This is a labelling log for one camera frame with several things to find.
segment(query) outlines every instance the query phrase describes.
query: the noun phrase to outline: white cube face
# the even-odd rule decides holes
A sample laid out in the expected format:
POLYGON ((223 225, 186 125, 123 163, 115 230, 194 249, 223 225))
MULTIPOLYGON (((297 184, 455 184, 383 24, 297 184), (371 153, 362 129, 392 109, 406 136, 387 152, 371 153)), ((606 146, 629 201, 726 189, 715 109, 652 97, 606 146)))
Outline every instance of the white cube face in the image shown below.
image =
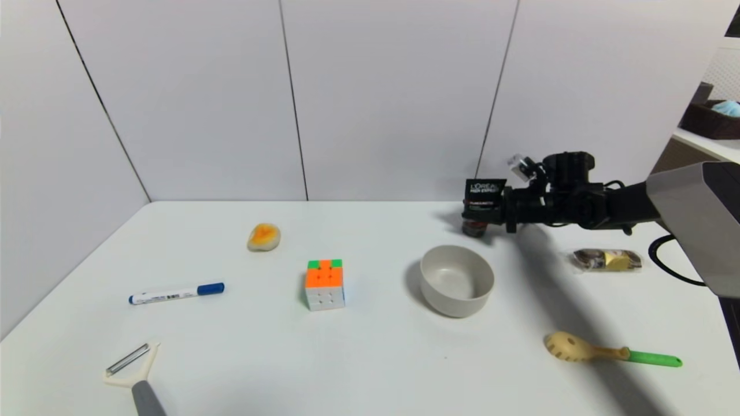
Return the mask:
POLYGON ((312 311, 344 307, 342 287, 309 287, 306 289, 306 298, 312 311))

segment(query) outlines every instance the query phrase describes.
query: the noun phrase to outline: gray handle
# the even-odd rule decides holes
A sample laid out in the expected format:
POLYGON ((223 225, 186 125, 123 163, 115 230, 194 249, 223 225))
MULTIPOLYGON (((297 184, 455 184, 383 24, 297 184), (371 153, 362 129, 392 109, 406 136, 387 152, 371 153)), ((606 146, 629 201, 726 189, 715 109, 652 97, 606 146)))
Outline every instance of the gray handle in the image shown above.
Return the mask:
POLYGON ((148 381, 142 380, 131 388, 139 416, 167 416, 148 381))

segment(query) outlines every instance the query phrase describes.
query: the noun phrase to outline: blue cloth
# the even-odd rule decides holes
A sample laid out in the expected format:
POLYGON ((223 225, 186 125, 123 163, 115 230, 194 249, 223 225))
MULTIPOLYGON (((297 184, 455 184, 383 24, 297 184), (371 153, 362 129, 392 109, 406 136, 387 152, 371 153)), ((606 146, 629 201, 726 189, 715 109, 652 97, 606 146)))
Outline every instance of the blue cloth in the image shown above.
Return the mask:
POLYGON ((719 104, 714 104, 712 110, 730 117, 740 118, 740 104, 737 101, 723 101, 719 104))

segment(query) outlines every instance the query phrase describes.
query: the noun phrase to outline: food wrapper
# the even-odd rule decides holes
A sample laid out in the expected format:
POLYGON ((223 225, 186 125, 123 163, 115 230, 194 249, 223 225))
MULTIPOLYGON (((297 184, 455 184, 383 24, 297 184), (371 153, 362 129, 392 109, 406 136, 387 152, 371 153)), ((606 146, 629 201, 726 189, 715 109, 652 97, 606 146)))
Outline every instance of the food wrapper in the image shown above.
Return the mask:
POLYGON ((584 272, 635 272, 643 263, 637 253, 623 249, 574 250, 568 260, 584 272))

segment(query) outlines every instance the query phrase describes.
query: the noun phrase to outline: white table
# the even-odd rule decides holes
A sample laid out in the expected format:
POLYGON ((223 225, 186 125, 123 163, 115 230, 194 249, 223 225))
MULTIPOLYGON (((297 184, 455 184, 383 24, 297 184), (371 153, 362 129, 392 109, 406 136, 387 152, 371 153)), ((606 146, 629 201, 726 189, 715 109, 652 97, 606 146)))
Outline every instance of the white table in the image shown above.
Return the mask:
POLYGON ((720 161, 740 164, 740 140, 712 140, 683 129, 676 129, 673 138, 720 161))
MULTIPOLYGON (((459 234, 461 206, 150 204, 0 344, 2 414, 135 415, 131 394, 101 376, 150 340, 162 344, 149 381, 170 416, 652 413, 641 396, 665 414, 738 414, 740 372, 708 289, 651 264, 636 274, 574 275, 522 262, 519 250, 534 254, 532 244, 549 234, 559 249, 644 255, 660 227, 638 225, 632 237, 535 228, 481 241, 459 234), (283 240, 275 251, 248 252, 246 237, 262 221, 279 224, 283 240), (494 268, 491 298, 470 318, 432 312, 413 284, 421 256, 440 244, 471 248, 494 268), (306 262, 319 258, 344 260, 346 308, 303 304, 306 262), (225 293, 127 303, 135 292, 209 281, 225 282, 225 293), (542 344, 556 329, 591 325, 610 346, 677 355, 685 365, 566 363, 542 344)), ((675 243, 661 255, 696 278, 675 243)))

